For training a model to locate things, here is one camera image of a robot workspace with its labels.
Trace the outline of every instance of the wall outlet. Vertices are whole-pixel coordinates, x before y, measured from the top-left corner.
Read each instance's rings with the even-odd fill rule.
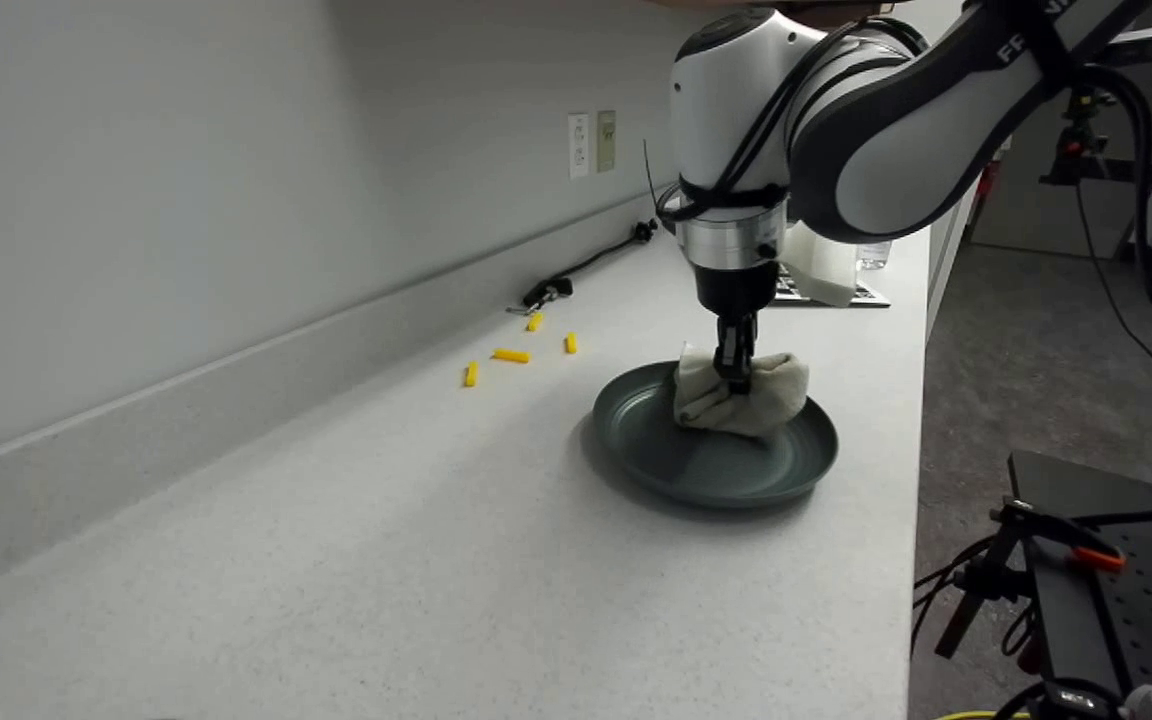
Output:
[[[618,111],[612,109],[601,109],[601,117],[597,117],[593,167],[597,171],[618,167]]]
[[[569,167],[574,180],[593,176],[593,117],[569,117]]]

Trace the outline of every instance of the white countertop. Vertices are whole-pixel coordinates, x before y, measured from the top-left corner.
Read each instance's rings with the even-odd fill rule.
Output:
[[[759,315],[759,350],[800,354],[840,430],[835,468],[784,515],[667,515],[581,452],[612,375],[711,344],[656,242],[576,281],[542,336],[464,330],[0,575],[0,720],[896,720],[923,234],[884,290],[887,312]],[[497,344],[536,361],[461,391]]]

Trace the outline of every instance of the object on plate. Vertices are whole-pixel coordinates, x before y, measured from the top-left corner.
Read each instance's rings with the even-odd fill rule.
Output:
[[[727,391],[709,355],[684,355],[673,386],[673,422],[705,434],[768,437],[808,406],[808,364],[787,354],[751,361],[745,395]]]
[[[814,401],[751,442],[679,430],[673,395],[678,364],[634,368],[601,391],[588,452],[607,480],[684,507],[765,511],[814,497],[840,452],[833,422]]]

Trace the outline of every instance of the floor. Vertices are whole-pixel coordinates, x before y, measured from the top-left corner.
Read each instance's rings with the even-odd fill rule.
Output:
[[[1109,264],[1129,324],[1152,309],[1129,264]],[[927,344],[921,574],[987,538],[1012,449],[1152,480],[1152,364],[1112,319],[1090,260],[964,250]],[[1010,607],[987,607],[956,659],[934,645],[951,591],[914,653],[914,716],[1000,708],[1027,677],[1000,658]]]

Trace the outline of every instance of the white wall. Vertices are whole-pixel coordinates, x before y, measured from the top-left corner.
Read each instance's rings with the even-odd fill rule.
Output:
[[[640,135],[673,167],[666,77],[698,23],[647,0],[0,0],[0,444],[640,192]],[[576,109],[621,111],[612,176],[569,180]]]

